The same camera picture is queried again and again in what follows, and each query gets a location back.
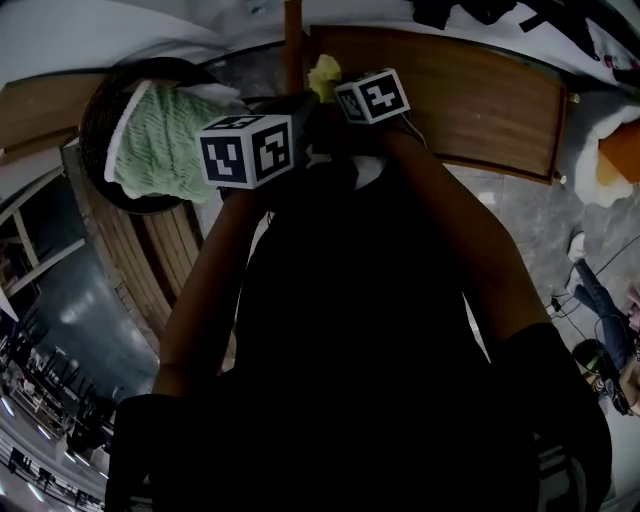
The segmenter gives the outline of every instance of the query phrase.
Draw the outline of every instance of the yellow cloth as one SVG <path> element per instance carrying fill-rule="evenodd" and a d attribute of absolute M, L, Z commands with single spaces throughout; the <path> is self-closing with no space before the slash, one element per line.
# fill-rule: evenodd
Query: yellow cloth
<path fill-rule="evenodd" d="M 335 101 L 333 90 L 342 80 L 340 65 L 331 55 L 320 55 L 316 67 L 309 71 L 309 87 L 320 97 L 320 103 Z"/>

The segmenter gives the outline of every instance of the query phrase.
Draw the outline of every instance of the person's left arm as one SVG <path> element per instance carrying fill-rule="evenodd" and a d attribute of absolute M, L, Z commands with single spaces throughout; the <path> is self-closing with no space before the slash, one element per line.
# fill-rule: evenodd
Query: person's left arm
<path fill-rule="evenodd" d="M 153 393 L 187 397 L 219 372 L 265 212 L 258 191 L 234 191 L 225 200 L 161 337 Z"/>

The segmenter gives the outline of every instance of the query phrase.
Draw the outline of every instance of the person's right arm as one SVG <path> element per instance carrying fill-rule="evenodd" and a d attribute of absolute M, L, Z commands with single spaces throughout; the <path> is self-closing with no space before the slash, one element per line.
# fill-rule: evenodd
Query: person's right arm
<path fill-rule="evenodd" d="M 487 349 L 549 317 L 518 248 L 500 221 L 418 140 L 388 129 L 387 152 L 435 220 L 455 258 Z"/>

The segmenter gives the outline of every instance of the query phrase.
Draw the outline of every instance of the black t-shirt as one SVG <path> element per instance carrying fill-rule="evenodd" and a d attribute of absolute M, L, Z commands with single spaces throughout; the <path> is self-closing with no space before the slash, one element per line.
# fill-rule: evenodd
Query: black t-shirt
<path fill-rule="evenodd" d="M 147 475 L 156 510 L 580 510 L 584 489 L 596 510 L 607 425 L 557 331 L 531 326 L 490 364 L 460 290 L 391 173 L 277 214 L 245 275 L 235 368 L 206 400 L 121 404 L 107 510 Z M 577 461 L 551 498 L 538 436 L 561 445 L 560 465 Z"/>

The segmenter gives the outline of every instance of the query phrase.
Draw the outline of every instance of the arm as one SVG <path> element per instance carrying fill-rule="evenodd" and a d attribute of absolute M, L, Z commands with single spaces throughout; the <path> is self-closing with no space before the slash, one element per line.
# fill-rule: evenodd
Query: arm
<path fill-rule="evenodd" d="M 390 129 L 382 138 L 405 180 L 437 219 L 487 348 L 549 322 L 513 239 L 500 221 L 420 142 Z"/>
<path fill-rule="evenodd" d="M 236 191 L 225 201 L 162 335 L 154 393 L 185 397 L 218 373 L 264 213 L 255 191 Z"/>

